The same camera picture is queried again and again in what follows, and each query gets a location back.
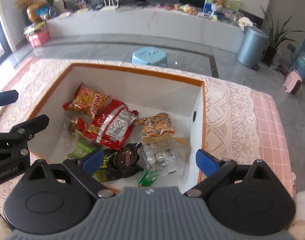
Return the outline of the red fries snack bag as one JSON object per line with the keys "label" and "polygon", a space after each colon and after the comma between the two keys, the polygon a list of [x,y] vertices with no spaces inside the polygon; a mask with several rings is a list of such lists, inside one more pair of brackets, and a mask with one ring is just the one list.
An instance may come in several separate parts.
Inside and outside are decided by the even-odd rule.
{"label": "red fries snack bag", "polygon": [[92,120],[109,104],[111,97],[80,84],[71,102],[64,103],[63,109],[86,114]]}

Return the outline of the orange cardboard box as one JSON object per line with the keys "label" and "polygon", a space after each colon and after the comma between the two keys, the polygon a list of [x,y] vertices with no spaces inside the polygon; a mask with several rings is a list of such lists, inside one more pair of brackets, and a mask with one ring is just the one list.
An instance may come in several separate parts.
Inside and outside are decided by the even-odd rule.
{"label": "orange cardboard box", "polygon": [[95,178],[126,186],[176,186],[201,180],[197,150],[206,134],[206,89],[198,77],[161,68],[72,63],[46,75],[32,116],[49,117],[29,143],[49,163],[81,158],[97,147],[105,156]]}

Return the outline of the light blue plastic stool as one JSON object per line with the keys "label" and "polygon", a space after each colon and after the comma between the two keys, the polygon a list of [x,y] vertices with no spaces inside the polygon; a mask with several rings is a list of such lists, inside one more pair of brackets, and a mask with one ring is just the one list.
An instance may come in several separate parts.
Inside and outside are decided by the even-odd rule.
{"label": "light blue plastic stool", "polygon": [[132,54],[133,64],[167,67],[167,54],[156,47],[142,47]]}

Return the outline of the blue-grey trash can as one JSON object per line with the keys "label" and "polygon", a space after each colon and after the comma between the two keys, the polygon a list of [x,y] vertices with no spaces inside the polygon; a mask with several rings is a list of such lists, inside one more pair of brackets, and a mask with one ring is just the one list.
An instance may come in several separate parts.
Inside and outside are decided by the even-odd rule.
{"label": "blue-grey trash can", "polygon": [[244,28],[244,38],[237,54],[239,63],[249,69],[259,70],[258,63],[268,39],[269,36],[265,31],[257,27],[246,26]]}

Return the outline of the orange nut snack packet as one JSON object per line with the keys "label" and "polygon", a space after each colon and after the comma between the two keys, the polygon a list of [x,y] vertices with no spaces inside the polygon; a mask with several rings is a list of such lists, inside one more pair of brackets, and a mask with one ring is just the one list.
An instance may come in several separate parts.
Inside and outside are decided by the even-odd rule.
{"label": "orange nut snack packet", "polygon": [[142,132],[148,138],[160,138],[166,134],[174,135],[176,129],[172,125],[172,121],[167,113],[159,113],[157,115],[143,118],[137,121],[142,125]]}

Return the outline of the black snack packet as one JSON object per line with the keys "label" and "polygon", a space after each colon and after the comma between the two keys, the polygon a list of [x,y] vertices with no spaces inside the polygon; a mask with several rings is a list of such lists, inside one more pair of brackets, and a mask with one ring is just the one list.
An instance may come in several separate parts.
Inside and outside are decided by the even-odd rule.
{"label": "black snack packet", "polygon": [[141,147],[142,143],[137,142],[129,143],[120,150],[105,149],[103,163],[93,177],[100,183],[106,183],[144,171],[144,168],[137,164],[140,159],[138,150]]}

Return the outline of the pink small heater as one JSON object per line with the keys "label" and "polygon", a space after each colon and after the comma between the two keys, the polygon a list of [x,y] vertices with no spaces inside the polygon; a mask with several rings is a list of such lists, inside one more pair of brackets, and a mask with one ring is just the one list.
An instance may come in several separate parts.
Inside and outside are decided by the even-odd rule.
{"label": "pink small heater", "polygon": [[296,95],[302,85],[302,78],[298,71],[294,70],[286,77],[285,91],[291,95]]}

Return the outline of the teddy bear gift box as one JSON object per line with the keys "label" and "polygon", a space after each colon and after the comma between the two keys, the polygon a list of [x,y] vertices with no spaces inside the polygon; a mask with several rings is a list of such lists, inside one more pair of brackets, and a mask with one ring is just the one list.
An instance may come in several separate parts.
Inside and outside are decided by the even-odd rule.
{"label": "teddy bear gift box", "polygon": [[240,0],[205,0],[203,13],[218,21],[236,21]]}

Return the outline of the golden gourd vase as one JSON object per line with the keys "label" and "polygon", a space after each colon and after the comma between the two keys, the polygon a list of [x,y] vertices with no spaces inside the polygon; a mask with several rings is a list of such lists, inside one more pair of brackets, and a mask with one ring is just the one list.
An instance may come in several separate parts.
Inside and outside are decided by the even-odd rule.
{"label": "golden gourd vase", "polygon": [[36,23],[41,20],[40,16],[37,14],[36,10],[40,9],[42,6],[44,6],[43,2],[35,1],[33,4],[31,4],[27,7],[27,15],[28,15],[29,21],[31,23]]}

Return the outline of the green snack packet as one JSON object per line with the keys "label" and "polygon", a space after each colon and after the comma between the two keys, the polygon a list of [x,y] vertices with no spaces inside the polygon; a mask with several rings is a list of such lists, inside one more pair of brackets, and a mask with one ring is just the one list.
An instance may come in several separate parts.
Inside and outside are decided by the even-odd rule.
{"label": "green snack packet", "polygon": [[98,147],[91,146],[84,140],[79,139],[76,142],[76,148],[67,155],[67,158],[68,159],[81,159],[96,149],[98,149]]}

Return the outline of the clear braised meat packet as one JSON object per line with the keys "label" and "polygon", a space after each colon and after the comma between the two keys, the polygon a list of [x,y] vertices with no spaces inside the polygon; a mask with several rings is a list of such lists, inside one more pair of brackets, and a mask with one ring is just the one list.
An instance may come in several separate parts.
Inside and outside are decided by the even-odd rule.
{"label": "clear braised meat packet", "polygon": [[75,117],[69,120],[67,129],[70,134],[82,136],[87,127],[88,124],[81,117]]}

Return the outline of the red white snack bag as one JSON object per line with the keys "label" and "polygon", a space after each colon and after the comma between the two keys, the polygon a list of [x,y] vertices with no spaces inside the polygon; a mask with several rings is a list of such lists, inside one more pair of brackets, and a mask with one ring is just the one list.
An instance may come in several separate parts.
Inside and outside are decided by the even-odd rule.
{"label": "red white snack bag", "polygon": [[131,111],[125,103],[113,99],[97,115],[83,135],[97,144],[120,150],[137,119],[138,111]]}

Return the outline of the white wifi router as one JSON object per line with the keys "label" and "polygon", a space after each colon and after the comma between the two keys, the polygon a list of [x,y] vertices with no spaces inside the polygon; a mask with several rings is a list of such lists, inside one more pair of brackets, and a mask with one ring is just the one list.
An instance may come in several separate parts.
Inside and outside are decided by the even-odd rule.
{"label": "white wifi router", "polygon": [[104,5],[101,8],[101,11],[106,10],[117,10],[119,8],[119,0],[103,0]]}

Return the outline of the potted plant by wall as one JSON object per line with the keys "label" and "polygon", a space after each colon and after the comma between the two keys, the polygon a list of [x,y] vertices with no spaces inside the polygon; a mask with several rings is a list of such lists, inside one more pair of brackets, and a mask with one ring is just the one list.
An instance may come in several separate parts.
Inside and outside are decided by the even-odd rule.
{"label": "potted plant by wall", "polygon": [[277,20],[277,23],[274,24],[272,13],[269,10],[265,11],[263,7],[261,7],[261,10],[264,13],[264,19],[267,21],[268,24],[268,35],[269,35],[268,46],[262,62],[270,67],[277,53],[277,49],[282,42],[284,41],[296,42],[296,40],[294,40],[293,38],[289,38],[288,35],[290,33],[304,33],[304,30],[293,30],[287,28],[288,23],[293,18],[292,16],[290,16],[282,24],[280,24],[280,20]]}

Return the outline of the grey TV console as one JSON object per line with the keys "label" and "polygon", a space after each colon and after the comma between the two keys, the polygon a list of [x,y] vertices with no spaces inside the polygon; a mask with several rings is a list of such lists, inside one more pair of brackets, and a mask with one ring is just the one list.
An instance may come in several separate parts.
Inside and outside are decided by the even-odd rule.
{"label": "grey TV console", "polygon": [[51,38],[121,34],[170,38],[237,53],[244,33],[239,27],[156,7],[90,10],[47,22]]}

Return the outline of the clear candy packet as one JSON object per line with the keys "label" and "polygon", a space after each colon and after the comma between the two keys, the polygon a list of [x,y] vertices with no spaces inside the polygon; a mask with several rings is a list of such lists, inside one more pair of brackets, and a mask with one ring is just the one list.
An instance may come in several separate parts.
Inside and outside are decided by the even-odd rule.
{"label": "clear candy packet", "polygon": [[143,143],[142,156],[147,168],[177,171],[182,170],[190,154],[190,145],[175,139],[163,139]]}

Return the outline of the pink storage box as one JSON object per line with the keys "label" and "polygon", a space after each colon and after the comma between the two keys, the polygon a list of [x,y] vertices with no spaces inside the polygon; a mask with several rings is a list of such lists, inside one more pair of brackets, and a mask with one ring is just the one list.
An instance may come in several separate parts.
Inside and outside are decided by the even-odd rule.
{"label": "pink storage box", "polygon": [[40,47],[49,41],[48,30],[37,31],[36,33],[26,36],[26,39],[33,48]]}

